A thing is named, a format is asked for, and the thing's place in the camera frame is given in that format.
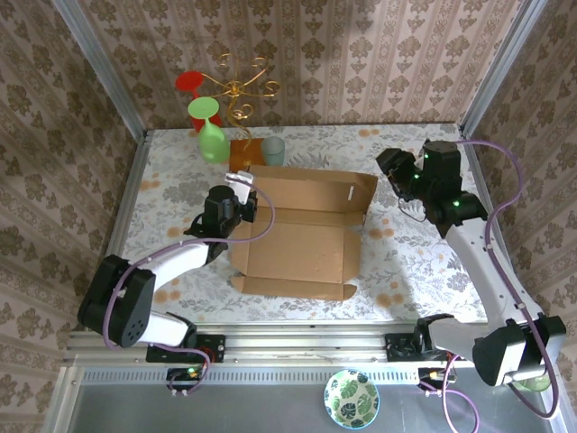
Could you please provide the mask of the brown cardboard box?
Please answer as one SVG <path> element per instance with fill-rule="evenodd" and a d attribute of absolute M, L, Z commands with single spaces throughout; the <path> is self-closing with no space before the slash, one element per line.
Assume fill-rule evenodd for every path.
<path fill-rule="evenodd" d="M 360 273 L 374 175 L 254 165 L 260 189 L 253 223 L 233 233 L 231 279 L 243 294 L 343 301 Z"/>

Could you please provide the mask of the pale blue plastic cup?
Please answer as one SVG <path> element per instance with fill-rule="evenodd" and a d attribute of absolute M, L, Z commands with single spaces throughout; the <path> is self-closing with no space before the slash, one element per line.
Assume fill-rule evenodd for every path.
<path fill-rule="evenodd" d="M 267 166 L 282 166 L 285 159 L 285 142 L 277 136 L 265 138 L 261 142 L 261 153 Z"/>

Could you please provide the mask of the green plastic wine glass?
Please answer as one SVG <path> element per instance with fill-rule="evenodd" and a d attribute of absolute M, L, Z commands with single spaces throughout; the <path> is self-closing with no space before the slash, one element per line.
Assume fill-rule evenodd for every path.
<path fill-rule="evenodd" d="M 188 105 L 190 116 L 204 122 L 198 133 L 198 147 L 208 163 L 222 163 L 230 156 L 228 139 L 222 128 L 211 120 L 218 114 L 219 109 L 219 102 L 212 97 L 198 97 Z"/>

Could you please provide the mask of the floral tablecloth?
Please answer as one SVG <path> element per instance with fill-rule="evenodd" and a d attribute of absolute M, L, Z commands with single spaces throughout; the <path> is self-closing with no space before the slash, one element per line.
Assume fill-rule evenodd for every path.
<path fill-rule="evenodd" d="M 376 156 L 388 147 L 418 152 L 426 140 L 460 138 L 453 124 L 257 127 L 257 138 L 285 143 L 289 167 L 378 174 Z M 224 179 L 225 165 L 205 163 L 192 130 L 158 130 L 146 140 L 141 183 L 122 255 L 142 258 L 181 238 L 203 208 L 208 190 Z M 482 321 L 484 310 L 453 250 L 427 223 L 416 201 L 398 202 L 380 180 L 361 230 L 361 270 L 345 301 L 242 294 L 226 256 L 162 286 L 153 307 L 196 323 L 305 320 L 413 320 L 445 312 Z"/>

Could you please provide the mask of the red plastic wine glass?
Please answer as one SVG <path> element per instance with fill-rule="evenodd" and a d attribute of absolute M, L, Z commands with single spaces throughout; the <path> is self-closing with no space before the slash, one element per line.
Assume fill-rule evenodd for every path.
<path fill-rule="evenodd" d="M 188 92 L 192 96 L 192 100 L 194 101 L 199 97 L 197 90 L 203 84 L 204 76 L 201 72 L 196 70 L 190 70 L 183 72 L 180 74 L 176 81 L 175 86 L 177 90 L 181 92 Z M 190 116 L 192 125 L 197 133 L 200 133 L 200 130 L 205 124 L 205 120 L 196 119 Z M 218 113 L 210 117 L 210 122 L 215 124 L 216 126 L 222 126 L 222 120 Z"/>

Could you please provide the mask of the small black controller board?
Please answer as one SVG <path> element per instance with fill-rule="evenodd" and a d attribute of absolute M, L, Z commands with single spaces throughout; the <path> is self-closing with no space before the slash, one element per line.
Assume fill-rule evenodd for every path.
<path fill-rule="evenodd" d="M 425 382 L 442 382 L 447 378 L 448 383 L 455 382 L 456 376 L 453 371 L 447 372 L 443 368 L 419 368 L 419 379 Z"/>
<path fill-rule="evenodd" d="M 200 367 L 170 368 L 167 371 L 167 381 L 189 382 L 198 381 L 203 374 Z"/>

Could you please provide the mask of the perforated metal strip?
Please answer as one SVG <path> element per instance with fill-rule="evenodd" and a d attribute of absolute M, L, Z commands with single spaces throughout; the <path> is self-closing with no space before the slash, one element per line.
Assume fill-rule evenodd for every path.
<path fill-rule="evenodd" d="M 215 366 L 205 379 L 206 384 L 325 384 L 339 373 L 350 370 L 336 367 L 231 367 Z M 82 382 L 89 384 L 163 384 L 172 371 L 160 367 L 90 367 Z M 377 385 L 413 385 L 419 383 L 417 368 L 370 365 L 362 373 Z"/>

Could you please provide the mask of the leaf pattern bowl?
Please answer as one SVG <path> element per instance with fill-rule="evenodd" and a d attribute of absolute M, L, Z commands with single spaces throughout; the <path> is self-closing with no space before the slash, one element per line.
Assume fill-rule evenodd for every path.
<path fill-rule="evenodd" d="M 380 409 L 380 395 L 367 373 L 350 369 L 333 374 L 324 390 L 329 417 L 340 427 L 357 430 L 368 427 Z"/>

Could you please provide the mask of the green transparent cup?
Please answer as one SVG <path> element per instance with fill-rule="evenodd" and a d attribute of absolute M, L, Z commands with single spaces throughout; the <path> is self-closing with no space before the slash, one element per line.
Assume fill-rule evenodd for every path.
<path fill-rule="evenodd" d="M 521 391 L 545 392 L 551 387 L 551 380 L 546 373 L 542 376 L 521 380 L 516 383 L 516 386 Z"/>

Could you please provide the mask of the aluminium side rail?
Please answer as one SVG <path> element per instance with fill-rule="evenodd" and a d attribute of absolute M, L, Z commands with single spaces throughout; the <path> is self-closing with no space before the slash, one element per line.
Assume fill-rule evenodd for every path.
<path fill-rule="evenodd" d="M 532 323 L 543 315 L 543 310 L 531 296 L 527 294 L 527 291 L 516 275 L 514 266 L 508 256 L 507 247 L 505 246 L 504 237 L 498 222 L 498 215 L 507 208 L 514 206 L 522 194 L 524 179 L 519 160 L 510 149 L 497 143 L 478 139 L 467 139 L 459 141 L 458 144 L 465 149 L 482 200 L 488 205 L 489 215 L 483 228 L 481 239 L 486 253 L 489 256 L 490 263 L 495 268 L 495 272 L 500 279 L 499 285 L 503 286 L 508 302 L 515 311 L 516 316 L 511 315 L 510 318 L 518 324 Z M 480 157 L 478 156 L 478 152 L 474 150 L 474 147 L 491 148 L 494 152 L 502 154 L 503 158 L 509 161 L 516 173 L 516 189 L 499 203 L 495 203 L 491 197 L 487 176 L 483 172 Z"/>
<path fill-rule="evenodd" d="M 78 309 L 78 322 L 97 332 L 112 349 L 134 345 L 149 323 L 155 278 L 141 264 L 119 256 L 124 249 L 153 132 L 138 144 L 114 222 L 111 240 Z"/>

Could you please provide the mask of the aluminium frame post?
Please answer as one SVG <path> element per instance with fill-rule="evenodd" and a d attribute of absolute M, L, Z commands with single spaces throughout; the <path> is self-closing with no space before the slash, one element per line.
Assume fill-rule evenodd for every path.
<path fill-rule="evenodd" d="M 52 0 L 65 24 L 76 39 L 87 61 L 113 102 L 125 126 L 137 143 L 146 137 L 147 128 L 132 101 L 128 87 L 116 73 L 112 56 L 105 52 L 105 45 L 98 40 L 94 26 L 82 11 L 78 0 Z"/>
<path fill-rule="evenodd" d="M 462 137 L 469 138 L 474 133 L 547 3 L 548 0 L 523 0 L 521 3 L 478 91 L 463 116 L 460 123 Z"/>

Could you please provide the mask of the aluminium mounting rail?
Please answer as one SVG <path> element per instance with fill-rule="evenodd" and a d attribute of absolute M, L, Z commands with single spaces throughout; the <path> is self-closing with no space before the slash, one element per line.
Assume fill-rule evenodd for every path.
<path fill-rule="evenodd" d="M 400 322 L 270 322 L 200 324 L 200 334 L 224 335 L 224 366 L 326 366 L 383 364 L 385 335 L 412 333 L 415 324 Z M 110 350 L 94 332 L 71 334 L 63 355 L 66 366 L 140 366 L 143 344 Z"/>

